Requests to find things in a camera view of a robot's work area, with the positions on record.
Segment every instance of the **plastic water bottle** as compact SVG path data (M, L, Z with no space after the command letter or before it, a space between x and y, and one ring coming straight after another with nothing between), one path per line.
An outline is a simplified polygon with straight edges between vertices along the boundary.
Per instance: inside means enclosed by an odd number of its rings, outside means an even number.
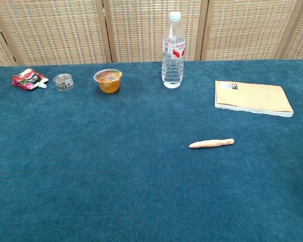
M185 31L181 13L170 12L170 22L163 33L162 79L165 87L181 85L184 69Z

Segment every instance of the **beige notebook cover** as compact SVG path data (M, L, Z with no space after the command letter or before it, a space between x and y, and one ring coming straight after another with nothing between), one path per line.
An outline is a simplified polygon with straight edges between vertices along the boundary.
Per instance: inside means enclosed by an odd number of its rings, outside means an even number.
M216 81L215 107L291 117L291 108L280 86Z

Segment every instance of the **small plastic container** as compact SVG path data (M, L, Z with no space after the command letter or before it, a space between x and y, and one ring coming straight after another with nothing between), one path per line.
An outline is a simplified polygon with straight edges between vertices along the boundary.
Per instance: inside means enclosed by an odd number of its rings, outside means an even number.
M53 78L57 90L65 92L74 87L74 82L70 74L59 74Z
M106 93L114 93L119 89L121 77L122 72L117 69L104 69L93 76L100 89Z

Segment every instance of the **jelly cup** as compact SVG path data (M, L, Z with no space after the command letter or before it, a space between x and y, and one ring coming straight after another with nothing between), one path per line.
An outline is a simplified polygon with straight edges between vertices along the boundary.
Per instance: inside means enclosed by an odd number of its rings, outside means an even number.
M102 91L114 93L120 87L122 72L116 69L104 69L94 74L94 80Z

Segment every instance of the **teal fabric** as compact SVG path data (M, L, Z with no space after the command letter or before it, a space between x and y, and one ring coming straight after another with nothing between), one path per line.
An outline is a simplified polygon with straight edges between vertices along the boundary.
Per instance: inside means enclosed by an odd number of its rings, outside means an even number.
M186 62L177 89L161 63L32 67L33 91L25 68L0 67L0 241L303 242L303 60ZM215 80L280 85L294 116L216 109Z

